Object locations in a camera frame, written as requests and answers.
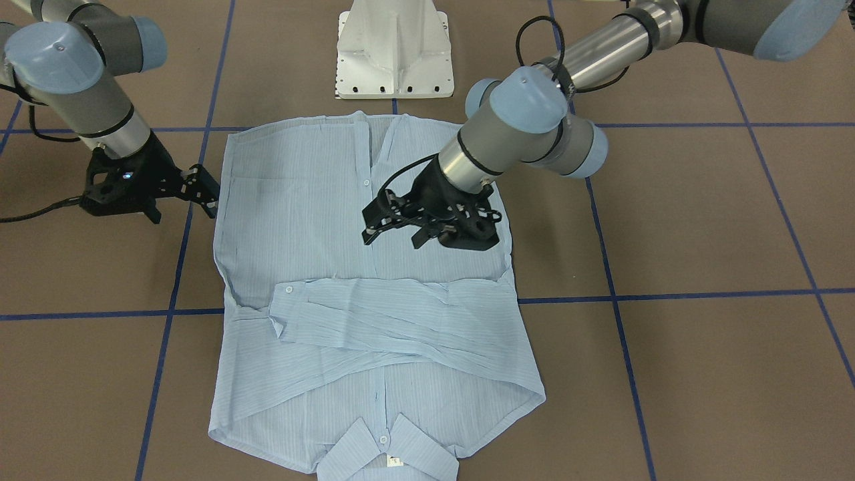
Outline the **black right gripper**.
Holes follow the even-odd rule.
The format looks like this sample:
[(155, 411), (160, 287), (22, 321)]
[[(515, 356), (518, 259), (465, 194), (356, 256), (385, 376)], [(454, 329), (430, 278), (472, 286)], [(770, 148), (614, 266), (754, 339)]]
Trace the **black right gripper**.
[(88, 166), (88, 200), (175, 197), (201, 206), (208, 218), (218, 213), (220, 185), (207, 168), (195, 164), (181, 171), (154, 132), (129, 156), (112, 158), (105, 146), (92, 150)]

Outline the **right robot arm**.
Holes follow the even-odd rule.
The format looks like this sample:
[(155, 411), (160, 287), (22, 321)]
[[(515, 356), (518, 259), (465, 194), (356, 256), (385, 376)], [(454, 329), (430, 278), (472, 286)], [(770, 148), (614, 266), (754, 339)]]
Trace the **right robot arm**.
[(29, 115), (47, 106), (88, 147), (80, 195), (5, 222), (21, 222), (77, 206), (92, 216), (142, 213), (161, 221), (159, 198), (199, 204), (217, 215), (220, 186), (199, 164), (181, 170), (117, 83), (124, 74), (167, 61), (167, 40), (153, 19), (122, 16), (95, 1), (19, 1), (34, 24), (2, 23), (2, 89)]

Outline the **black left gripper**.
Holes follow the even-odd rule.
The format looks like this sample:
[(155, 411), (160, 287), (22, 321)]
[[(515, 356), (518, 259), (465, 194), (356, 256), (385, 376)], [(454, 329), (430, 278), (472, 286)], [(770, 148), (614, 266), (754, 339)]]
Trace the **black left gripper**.
[(477, 211), (492, 211), (489, 186), (470, 194), (455, 188), (440, 167), (439, 156), (431, 155), (427, 165), (415, 177), (408, 194), (399, 197), (391, 190), (382, 190), (361, 211), (365, 228), (363, 244), (370, 245), (382, 232), (418, 227), (412, 235), (412, 247), (421, 249), (430, 240), (437, 240), (447, 249), (461, 249), (457, 220), (436, 219), (427, 215), (474, 215)]

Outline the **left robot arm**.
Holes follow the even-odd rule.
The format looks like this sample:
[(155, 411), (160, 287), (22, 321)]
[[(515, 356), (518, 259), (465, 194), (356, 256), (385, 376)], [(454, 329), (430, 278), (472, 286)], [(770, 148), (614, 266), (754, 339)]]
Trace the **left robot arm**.
[(363, 209), (361, 238), (370, 245), (389, 230), (415, 227), (420, 249), (486, 251), (498, 241), (500, 211), (492, 184), (517, 164), (569, 178), (592, 176), (608, 141), (592, 122), (569, 112), (575, 94), (615, 83), (633, 63), (678, 43), (697, 43), (764, 61), (791, 61), (822, 40), (846, 1), (639, 1), (604, 27), (507, 78), (483, 79), (468, 92), (467, 122), (421, 172), (407, 194), (391, 181)]

